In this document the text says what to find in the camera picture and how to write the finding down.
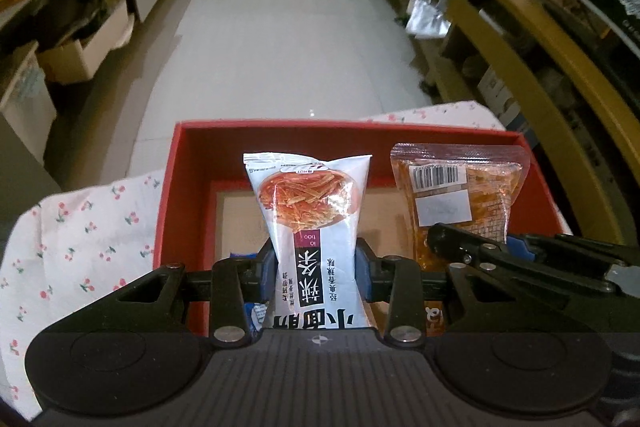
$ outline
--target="transparent plastic pouch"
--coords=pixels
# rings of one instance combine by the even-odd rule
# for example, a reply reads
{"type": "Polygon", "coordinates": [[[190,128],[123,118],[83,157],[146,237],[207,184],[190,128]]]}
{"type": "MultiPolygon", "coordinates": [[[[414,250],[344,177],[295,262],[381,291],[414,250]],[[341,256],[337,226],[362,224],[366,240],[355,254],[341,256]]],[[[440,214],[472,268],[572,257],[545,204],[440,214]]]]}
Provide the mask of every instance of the transparent plastic pouch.
{"type": "Polygon", "coordinates": [[[439,271],[446,261],[427,245],[429,228],[448,223],[505,241],[511,205],[529,171],[517,145],[399,143],[391,151],[396,185],[406,199],[414,259],[439,271]]]}

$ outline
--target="black circular cover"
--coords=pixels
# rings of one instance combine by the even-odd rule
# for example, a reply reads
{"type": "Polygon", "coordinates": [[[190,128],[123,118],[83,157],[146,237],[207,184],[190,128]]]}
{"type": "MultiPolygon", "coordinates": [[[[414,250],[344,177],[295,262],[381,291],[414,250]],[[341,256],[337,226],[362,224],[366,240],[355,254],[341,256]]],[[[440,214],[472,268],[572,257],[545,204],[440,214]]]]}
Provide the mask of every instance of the black circular cover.
{"type": "Polygon", "coordinates": [[[436,347],[436,363],[476,403],[519,416],[555,415],[597,398],[610,352],[596,333],[449,332],[436,347]]]}
{"type": "Polygon", "coordinates": [[[81,415],[126,415],[178,393],[200,365],[189,331],[49,332],[36,336],[25,367],[40,400],[81,415]]]}

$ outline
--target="ridged black surface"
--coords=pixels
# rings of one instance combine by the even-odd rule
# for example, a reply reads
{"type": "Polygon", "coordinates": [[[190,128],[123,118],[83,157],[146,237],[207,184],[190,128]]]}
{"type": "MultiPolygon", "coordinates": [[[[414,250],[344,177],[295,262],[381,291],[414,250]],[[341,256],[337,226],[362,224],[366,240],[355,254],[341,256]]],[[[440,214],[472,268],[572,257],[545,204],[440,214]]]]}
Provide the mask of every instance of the ridged black surface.
{"type": "Polygon", "coordinates": [[[258,343],[213,356],[188,390],[126,418],[48,411],[38,427],[596,427],[588,413],[547,421],[501,418],[448,391],[415,351],[373,330],[266,330],[258,343]]]}

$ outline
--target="red box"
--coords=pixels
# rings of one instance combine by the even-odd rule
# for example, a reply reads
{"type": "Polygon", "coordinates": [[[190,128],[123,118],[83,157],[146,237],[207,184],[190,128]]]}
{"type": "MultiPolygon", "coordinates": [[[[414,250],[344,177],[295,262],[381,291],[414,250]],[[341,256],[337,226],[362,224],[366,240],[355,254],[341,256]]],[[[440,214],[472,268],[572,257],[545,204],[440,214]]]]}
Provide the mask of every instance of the red box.
{"type": "MultiPolygon", "coordinates": [[[[299,153],[320,160],[372,154],[369,189],[395,187],[389,153],[399,142],[516,144],[530,150],[524,138],[514,132],[460,127],[317,120],[181,122],[175,127],[164,176],[154,268],[176,262],[184,263],[190,271],[211,268],[218,232],[217,193],[251,190],[242,162],[244,153],[299,153]]],[[[511,209],[509,231],[561,232],[551,194],[533,155],[527,179],[511,209]]],[[[190,327],[202,333],[207,329],[206,309],[192,308],[190,327]]]]}

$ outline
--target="barcode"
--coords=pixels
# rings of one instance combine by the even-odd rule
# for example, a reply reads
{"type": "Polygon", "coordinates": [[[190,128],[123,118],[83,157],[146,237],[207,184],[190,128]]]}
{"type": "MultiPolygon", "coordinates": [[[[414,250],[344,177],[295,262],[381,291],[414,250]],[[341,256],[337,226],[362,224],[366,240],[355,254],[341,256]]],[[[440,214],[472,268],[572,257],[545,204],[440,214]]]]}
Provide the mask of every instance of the barcode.
{"type": "Polygon", "coordinates": [[[460,180],[458,166],[425,165],[412,167],[410,174],[414,191],[466,183],[466,176],[464,176],[465,180],[460,180]]]}

